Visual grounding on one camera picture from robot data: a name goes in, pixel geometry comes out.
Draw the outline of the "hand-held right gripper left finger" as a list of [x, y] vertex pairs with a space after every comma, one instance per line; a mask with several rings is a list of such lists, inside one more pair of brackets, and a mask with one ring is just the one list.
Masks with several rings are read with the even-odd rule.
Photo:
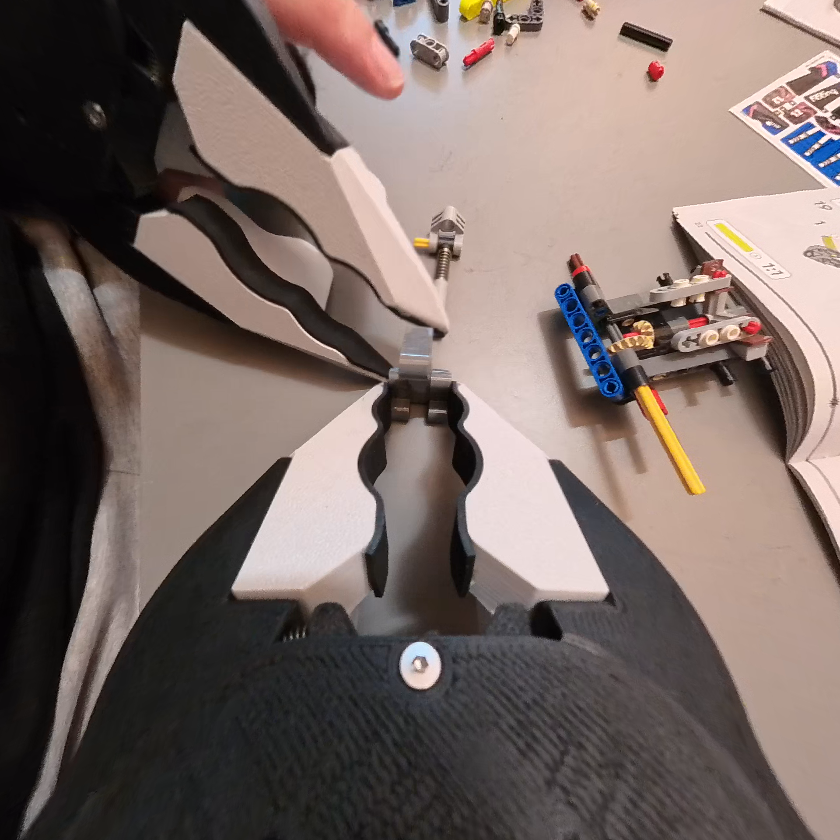
[[389, 408], [386, 384], [375, 385], [297, 448], [234, 580], [235, 598], [354, 610], [383, 595], [389, 547], [374, 483], [386, 465]]

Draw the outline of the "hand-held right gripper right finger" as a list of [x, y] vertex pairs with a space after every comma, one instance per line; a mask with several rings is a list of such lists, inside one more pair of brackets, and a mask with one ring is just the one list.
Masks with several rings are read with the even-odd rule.
[[610, 588], [550, 458], [464, 385], [451, 389], [453, 465], [465, 484], [453, 577], [488, 613], [603, 602]]

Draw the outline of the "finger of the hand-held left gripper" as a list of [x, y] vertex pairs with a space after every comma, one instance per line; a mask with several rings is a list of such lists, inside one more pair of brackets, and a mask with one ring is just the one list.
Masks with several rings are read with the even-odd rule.
[[226, 181], [292, 211], [328, 259], [387, 308], [442, 334], [438, 291], [357, 150], [320, 151], [197, 26], [185, 21], [173, 83], [201, 159]]
[[238, 221], [201, 194], [140, 216], [134, 248], [247, 332], [375, 379], [391, 363], [331, 318], [309, 289], [274, 271]]

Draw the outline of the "grey bent lego beam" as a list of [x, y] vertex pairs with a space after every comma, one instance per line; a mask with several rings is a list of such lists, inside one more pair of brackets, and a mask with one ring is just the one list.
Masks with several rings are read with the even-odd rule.
[[398, 362], [388, 374], [393, 421], [406, 423], [413, 407], [420, 407], [428, 425], [448, 422], [452, 374], [434, 367], [433, 351], [433, 329], [413, 328], [404, 336]]

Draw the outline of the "grey lego connector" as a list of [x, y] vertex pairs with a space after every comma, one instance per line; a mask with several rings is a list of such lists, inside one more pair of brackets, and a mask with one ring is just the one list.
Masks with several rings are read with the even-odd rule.
[[427, 35], [419, 34], [410, 42], [409, 48], [415, 60], [435, 70], [443, 69], [449, 60], [447, 46]]

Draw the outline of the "lego assembly with blue beam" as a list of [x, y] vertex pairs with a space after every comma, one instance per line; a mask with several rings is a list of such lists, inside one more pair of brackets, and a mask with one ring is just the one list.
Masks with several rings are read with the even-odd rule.
[[691, 496], [706, 488], [672, 428], [656, 385], [710, 371], [720, 385], [737, 382], [731, 363], [773, 371], [772, 338], [760, 317], [734, 294], [722, 259], [700, 264], [688, 278], [665, 272], [652, 288], [608, 298], [583, 258], [568, 261], [570, 280], [554, 298], [598, 392], [611, 404], [635, 403]]

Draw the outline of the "grey lego shock absorber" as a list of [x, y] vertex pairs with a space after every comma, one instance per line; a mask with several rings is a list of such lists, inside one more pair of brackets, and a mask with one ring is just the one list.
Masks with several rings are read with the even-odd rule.
[[446, 206], [433, 217], [426, 237], [415, 237], [413, 246], [419, 253], [436, 258], [434, 287], [441, 302], [446, 301], [452, 263], [461, 257], [466, 222], [454, 206]]

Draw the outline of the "black bent lego beam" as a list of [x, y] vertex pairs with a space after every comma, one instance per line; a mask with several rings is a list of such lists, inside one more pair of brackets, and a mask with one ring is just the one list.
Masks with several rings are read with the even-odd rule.
[[533, 0], [527, 12], [512, 15], [506, 13], [504, 2], [496, 1], [492, 18], [492, 34], [499, 36], [514, 25], [519, 26], [522, 33], [539, 32], [543, 27], [543, 20], [544, 1]]

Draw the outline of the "black lego axle bar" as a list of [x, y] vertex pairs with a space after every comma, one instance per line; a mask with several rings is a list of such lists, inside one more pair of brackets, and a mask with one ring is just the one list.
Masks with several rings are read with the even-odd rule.
[[619, 36], [663, 53], [668, 52], [674, 43], [674, 40], [669, 36], [631, 22], [622, 24]]

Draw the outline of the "person's left hand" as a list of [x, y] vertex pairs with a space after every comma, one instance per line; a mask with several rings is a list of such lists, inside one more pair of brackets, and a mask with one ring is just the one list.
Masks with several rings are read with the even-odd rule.
[[352, 1], [267, 1], [281, 36], [314, 51], [358, 88], [383, 100], [398, 98], [403, 71], [372, 22]]

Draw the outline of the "person's grey sweatshirt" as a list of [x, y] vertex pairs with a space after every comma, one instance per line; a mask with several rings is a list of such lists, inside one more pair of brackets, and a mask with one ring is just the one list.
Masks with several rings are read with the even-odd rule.
[[19, 217], [34, 245], [92, 401], [104, 444], [80, 611], [60, 672], [56, 712], [18, 836], [76, 754], [102, 688], [140, 614], [140, 289], [58, 223]]

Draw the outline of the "person's dark clothing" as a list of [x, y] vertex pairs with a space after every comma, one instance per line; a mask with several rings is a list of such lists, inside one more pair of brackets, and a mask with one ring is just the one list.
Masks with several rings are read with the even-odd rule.
[[1, 831], [19, 838], [81, 607], [104, 444], [39, 254], [2, 215]]

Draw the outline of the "open instruction booklet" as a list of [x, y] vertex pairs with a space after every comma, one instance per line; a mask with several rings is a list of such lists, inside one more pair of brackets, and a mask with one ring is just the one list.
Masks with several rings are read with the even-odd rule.
[[679, 206], [698, 256], [723, 259], [772, 337], [785, 460], [839, 550], [839, 189]]

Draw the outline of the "sticker sheet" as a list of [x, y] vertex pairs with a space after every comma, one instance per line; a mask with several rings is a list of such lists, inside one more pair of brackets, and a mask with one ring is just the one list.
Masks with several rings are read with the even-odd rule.
[[824, 50], [730, 108], [823, 186], [839, 186], [839, 57]]

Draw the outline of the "white paper leaflet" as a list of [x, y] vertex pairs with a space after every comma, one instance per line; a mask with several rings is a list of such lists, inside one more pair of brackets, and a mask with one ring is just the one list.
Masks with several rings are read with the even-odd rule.
[[760, 11], [839, 49], [838, 1], [764, 1]]

